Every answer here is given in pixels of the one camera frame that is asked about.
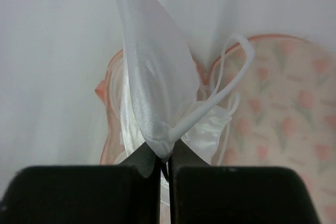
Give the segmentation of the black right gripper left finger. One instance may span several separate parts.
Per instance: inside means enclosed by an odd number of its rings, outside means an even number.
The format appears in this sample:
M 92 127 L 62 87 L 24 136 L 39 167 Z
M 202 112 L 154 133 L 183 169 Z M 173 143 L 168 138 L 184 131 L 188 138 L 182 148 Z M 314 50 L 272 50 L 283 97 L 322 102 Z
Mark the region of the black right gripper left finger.
M 118 165 L 26 167 L 1 199 L 1 223 L 159 223 L 160 174 L 146 144 Z

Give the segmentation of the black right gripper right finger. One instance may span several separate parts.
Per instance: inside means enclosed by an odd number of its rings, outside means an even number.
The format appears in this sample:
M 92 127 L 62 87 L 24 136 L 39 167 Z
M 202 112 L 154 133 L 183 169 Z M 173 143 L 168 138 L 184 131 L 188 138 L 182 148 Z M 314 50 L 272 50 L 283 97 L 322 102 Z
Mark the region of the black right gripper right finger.
M 184 142 L 169 159 L 172 223 L 319 223 L 300 176 L 279 166 L 211 166 Z

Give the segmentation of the white satin bra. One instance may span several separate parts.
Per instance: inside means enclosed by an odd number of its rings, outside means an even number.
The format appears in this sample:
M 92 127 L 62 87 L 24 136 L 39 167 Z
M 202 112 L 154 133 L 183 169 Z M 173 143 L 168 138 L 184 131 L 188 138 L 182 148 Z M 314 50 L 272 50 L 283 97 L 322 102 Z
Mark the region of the white satin bra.
M 221 88 L 223 69 L 201 83 L 187 42 L 158 0 L 117 0 L 123 26 L 123 57 L 107 78 L 107 107 L 120 122 L 125 152 L 146 143 L 167 162 L 178 140 L 210 163 L 222 135 L 228 136 L 240 95 L 232 94 L 251 65 L 255 51 L 241 35 L 246 60 Z

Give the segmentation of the floral mesh laundry bag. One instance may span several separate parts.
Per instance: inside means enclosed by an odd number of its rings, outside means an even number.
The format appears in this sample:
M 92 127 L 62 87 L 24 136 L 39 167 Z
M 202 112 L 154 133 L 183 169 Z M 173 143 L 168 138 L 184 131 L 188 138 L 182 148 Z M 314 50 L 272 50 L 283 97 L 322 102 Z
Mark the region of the floral mesh laundry bag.
M 251 37 L 254 63 L 235 87 L 240 103 L 225 147 L 222 135 L 213 163 L 280 165 L 306 185 L 321 223 L 335 223 L 335 56 L 299 38 Z M 123 57 L 117 53 L 107 77 Z M 107 104 L 107 78 L 95 92 Z M 109 135 L 100 164 L 126 157 L 114 111 L 107 107 Z

